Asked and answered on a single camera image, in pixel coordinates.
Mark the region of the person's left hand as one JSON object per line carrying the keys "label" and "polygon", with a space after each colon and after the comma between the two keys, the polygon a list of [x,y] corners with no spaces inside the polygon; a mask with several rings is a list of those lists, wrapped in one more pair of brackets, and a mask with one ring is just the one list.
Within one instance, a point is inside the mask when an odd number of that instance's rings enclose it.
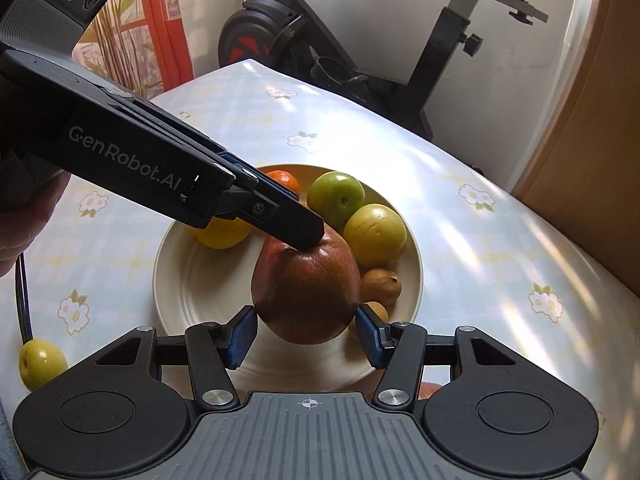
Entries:
{"label": "person's left hand", "polygon": [[21,255],[41,233],[54,213],[70,174],[61,172],[34,195],[29,203],[14,211],[4,212],[0,224],[0,276],[9,273]]}

